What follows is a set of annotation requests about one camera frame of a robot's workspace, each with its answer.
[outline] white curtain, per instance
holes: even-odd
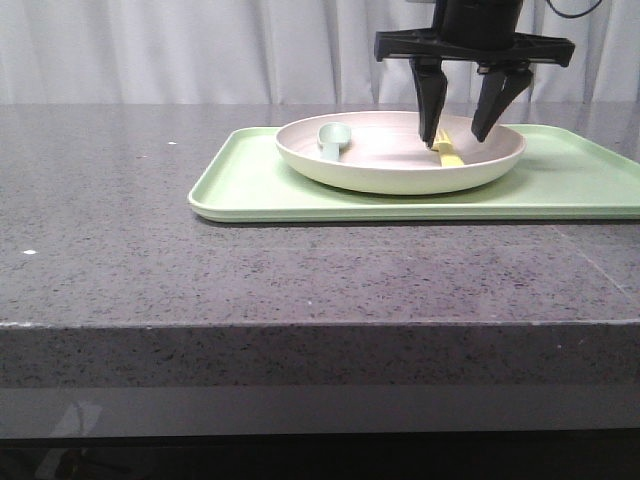
[[[2,0],[0,103],[412,103],[408,62],[377,63],[375,32],[432,13],[405,0]],[[639,0],[577,20],[525,0],[519,31],[577,49],[569,68],[536,66],[518,101],[638,100]],[[449,101],[477,99],[475,65],[445,70]]]

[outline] white plate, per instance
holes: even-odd
[[[338,162],[322,160],[318,130],[328,122],[352,129]],[[350,112],[306,118],[285,125],[276,145],[293,169],[318,182],[360,192],[423,195],[477,187],[511,170],[525,148],[518,132],[497,125],[484,143],[471,133],[471,119],[442,115],[464,166],[442,167],[437,152],[418,135],[417,112]]]

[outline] tray rim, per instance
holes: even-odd
[[[533,134],[531,130],[554,131],[555,134],[563,135],[577,139],[583,145],[587,145],[590,149],[602,152],[606,155],[613,156],[619,161],[628,162],[629,166],[638,166],[638,162],[627,158],[607,147],[599,145],[581,135],[570,130],[544,124],[504,124],[503,126],[513,128],[522,133],[525,138],[527,134]],[[201,188],[205,188],[204,184],[211,175],[212,171],[218,167],[222,161],[225,151],[239,139],[247,136],[273,135],[282,127],[274,126],[258,126],[245,127],[233,130],[224,141],[214,158],[205,168],[196,183],[190,189],[187,201],[191,209],[199,216],[206,220],[221,223],[273,223],[273,222],[295,222],[295,223],[317,223],[317,222],[368,222],[368,221],[433,221],[433,220],[454,220],[454,221],[473,221],[473,220],[636,220],[640,219],[640,203],[639,206],[620,206],[620,205],[599,205],[597,207],[587,206],[584,204],[565,204],[562,207],[532,206],[530,204],[432,204],[425,206],[424,203],[416,204],[375,204],[375,205],[351,205],[349,210],[356,211],[356,214],[345,212],[340,207],[291,207],[286,210],[270,210],[270,209],[233,209],[211,207],[197,200],[197,193]],[[430,195],[417,195],[416,197],[428,198]]]

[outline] fork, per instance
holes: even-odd
[[[459,167],[464,165],[460,156],[453,149],[451,138],[444,128],[436,130],[436,137],[433,140],[432,150],[440,154],[440,165],[443,167]]]

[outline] cable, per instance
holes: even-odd
[[[570,13],[563,13],[560,10],[558,10],[555,5],[553,3],[551,3],[551,0],[547,0],[547,4],[549,4],[549,7],[551,7],[551,10],[553,10],[557,15],[560,15],[562,18],[580,18],[580,17],[584,17],[585,15],[589,15],[591,12],[593,12],[596,8],[598,8],[600,6],[600,4],[602,3],[602,0],[598,0],[596,2],[595,5],[593,5],[591,8],[589,8],[588,10],[582,12],[582,13],[575,13],[575,14],[570,14]]]

